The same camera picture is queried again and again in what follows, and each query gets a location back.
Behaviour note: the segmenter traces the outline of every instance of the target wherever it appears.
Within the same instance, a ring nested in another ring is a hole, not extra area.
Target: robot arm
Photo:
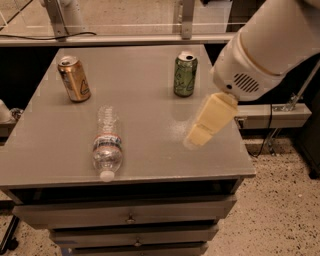
[[[221,51],[212,68],[222,91],[208,97],[187,138],[202,146],[252,101],[320,52],[320,0],[267,0]]]

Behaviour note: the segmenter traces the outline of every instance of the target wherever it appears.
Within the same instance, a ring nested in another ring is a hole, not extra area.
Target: can lid
[[[182,51],[178,58],[183,61],[193,61],[195,59],[193,53],[190,51]]]
[[[76,64],[77,61],[78,61],[77,57],[67,55],[67,56],[64,56],[61,58],[61,60],[59,61],[59,65],[68,67],[68,66],[72,66],[72,65]]]

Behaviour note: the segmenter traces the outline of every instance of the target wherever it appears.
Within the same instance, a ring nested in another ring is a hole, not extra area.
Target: table surface
[[[198,58],[195,91],[173,93],[181,50]],[[57,72],[64,55],[83,63],[92,96],[69,100]],[[255,170],[234,122],[198,150],[185,138],[206,95],[217,91],[203,45],[60,49],[5,146],[0,188],[101,184],[91,160],[96,112],[114,106],[124,160],[112,184],[253,177]]]

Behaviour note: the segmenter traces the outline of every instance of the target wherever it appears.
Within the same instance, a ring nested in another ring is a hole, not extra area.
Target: speckled floor
[[[261,140],[245,140],[250,152],[257,152]],[[320,181],[311,180],[303,158],[291,140],[275,142],[277,156],[263,151],[253,158],[257,176],[240,186],[238,202],[211,241],[205,256],[320,255]],[[0,234],[10,218],[0,215]],[[8,256],[61,255],[48,232],[35,231],[20,223],[20,242]]]

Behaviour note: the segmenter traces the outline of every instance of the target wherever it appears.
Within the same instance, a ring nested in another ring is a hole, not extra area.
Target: bottle cap
[[[102,171],[100,174],[100,179],[104,182],[110,182],[114,179],[114,172]]]

